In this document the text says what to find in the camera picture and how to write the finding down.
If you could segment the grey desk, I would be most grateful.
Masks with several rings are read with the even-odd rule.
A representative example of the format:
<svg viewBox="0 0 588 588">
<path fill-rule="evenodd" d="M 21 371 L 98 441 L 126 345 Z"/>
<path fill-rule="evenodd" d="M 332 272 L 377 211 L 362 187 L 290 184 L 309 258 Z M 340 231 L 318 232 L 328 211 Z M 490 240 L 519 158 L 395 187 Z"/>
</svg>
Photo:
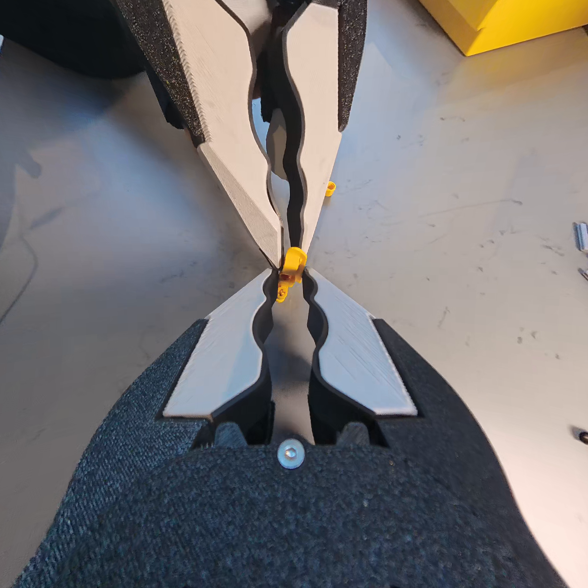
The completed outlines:
<svg viewBox="0 0 588 588">
<path fill-rule="evenodd" d="M 587 587 L 587 33 L 466 58 L 417 1 L 369 1 L 310 266 L 480 422 L 545 554 Z M 266 268 L 146 75 L 1 52 L 1 587 L 114 402 Z"/>
</svg>

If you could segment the person's left forearm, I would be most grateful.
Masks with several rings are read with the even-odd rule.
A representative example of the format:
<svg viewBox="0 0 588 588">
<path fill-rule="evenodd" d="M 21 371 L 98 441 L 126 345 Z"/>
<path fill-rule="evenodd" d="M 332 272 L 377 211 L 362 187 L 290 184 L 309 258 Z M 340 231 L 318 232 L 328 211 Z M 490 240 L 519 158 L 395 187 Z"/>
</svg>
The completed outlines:
<svg viewBox="0 0 588 588">
<path fill-rule="evenodd" d="M 121 79 L 145 70 L 112 1 L 1 1 L 1 35 L 89 77 Z"/>
</svg>

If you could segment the yellow bin with toy vehicle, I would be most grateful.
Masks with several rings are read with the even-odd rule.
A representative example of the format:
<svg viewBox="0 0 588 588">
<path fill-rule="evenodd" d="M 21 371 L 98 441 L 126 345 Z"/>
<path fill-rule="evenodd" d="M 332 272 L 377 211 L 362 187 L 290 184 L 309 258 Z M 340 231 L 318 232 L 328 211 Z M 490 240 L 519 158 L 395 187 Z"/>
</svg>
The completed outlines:
<svg viewBox="0 0 588 588">
<path fill-rule="evenodd" d="M 463 55 L 587 24 L 587 1 L 421 1 Z"/>
</svg>

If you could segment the yellow angled toy beam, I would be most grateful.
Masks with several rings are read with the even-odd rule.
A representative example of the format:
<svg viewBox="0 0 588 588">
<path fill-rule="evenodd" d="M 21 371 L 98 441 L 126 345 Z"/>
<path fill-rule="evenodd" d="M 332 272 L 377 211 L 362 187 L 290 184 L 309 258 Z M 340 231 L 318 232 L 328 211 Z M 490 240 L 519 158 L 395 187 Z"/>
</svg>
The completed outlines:
<svg viewBox="0 0 588 588">
<path fill-rule="evenodd" d="M 282 303 L 288 296 L 289 289 L 302 282 L 302 274 L 290 275 L 287 273 L 280 273 L 277 283 L 277 297 L 276 301 Z"/>
</svg>

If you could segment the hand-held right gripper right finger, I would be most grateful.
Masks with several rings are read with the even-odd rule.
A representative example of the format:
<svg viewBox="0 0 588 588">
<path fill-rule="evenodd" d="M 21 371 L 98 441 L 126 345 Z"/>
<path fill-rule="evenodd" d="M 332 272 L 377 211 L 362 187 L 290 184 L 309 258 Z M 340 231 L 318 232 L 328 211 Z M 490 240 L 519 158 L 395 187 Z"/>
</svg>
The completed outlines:
<svg viewBox="0 0 588 588">
<path fill-rule="evenodd" d="M 335 445 L 349 423 L 360 423 L 367 443 L 385 445 L 378 421 L 418 411 L 379 320 L 314 269 L 302 281 L 315 342 L 307 397 L 315 444 Z"/>
</svg>

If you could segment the yellow toy actuator assembly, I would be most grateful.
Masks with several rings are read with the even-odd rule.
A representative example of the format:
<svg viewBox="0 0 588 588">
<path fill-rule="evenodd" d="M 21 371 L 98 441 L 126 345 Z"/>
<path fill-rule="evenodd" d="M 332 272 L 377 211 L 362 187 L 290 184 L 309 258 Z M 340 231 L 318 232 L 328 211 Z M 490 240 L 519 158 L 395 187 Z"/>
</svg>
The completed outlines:
<svg viewBox="0 0 588 588">
<path fill-rule="evenodd" d="M 290 247 L 285 254 L 281 273 L 292 279 L 301 279 L 302 272 L 306 266 L 307 254 L 299 247 Z"/>
</svg>

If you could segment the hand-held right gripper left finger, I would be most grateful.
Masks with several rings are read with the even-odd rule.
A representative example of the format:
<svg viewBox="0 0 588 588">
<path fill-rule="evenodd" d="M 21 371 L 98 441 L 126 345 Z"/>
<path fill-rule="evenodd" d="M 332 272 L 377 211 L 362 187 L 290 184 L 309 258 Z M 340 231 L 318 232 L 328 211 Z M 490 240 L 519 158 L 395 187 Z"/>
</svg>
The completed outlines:
<svg viewBox="0 0 588 588">
<path fill-rule="evenodd" d="M 278 271 L 267 269 L 205 319 L 162 415 L 239 425 L 250 445 L 269 443 L 275 406 L 264 350 Z"/>
</svg>

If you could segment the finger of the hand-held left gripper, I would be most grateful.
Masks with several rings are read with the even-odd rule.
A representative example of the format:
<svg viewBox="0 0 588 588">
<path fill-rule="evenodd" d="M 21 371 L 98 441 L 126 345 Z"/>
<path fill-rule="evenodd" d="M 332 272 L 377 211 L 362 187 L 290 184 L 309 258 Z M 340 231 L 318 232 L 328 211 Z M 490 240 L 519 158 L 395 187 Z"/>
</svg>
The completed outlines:
<svg viewBox="0 0 588 588">
<path fill-rule="evenodd" d="M 222 1 L 163 6 L 203 130 L 198 152 L 268 262 L 280 269 L 283 225 L 273 205 L 269 159 L 252 120 L 251 35 Z"/>
<path fill-rule="evenodd" d="M 341 143 L 338 11 L 303 2 L 269 50 L 272 90 L 285 121 L 290 246 L 308 253 Z"/>
</svg>

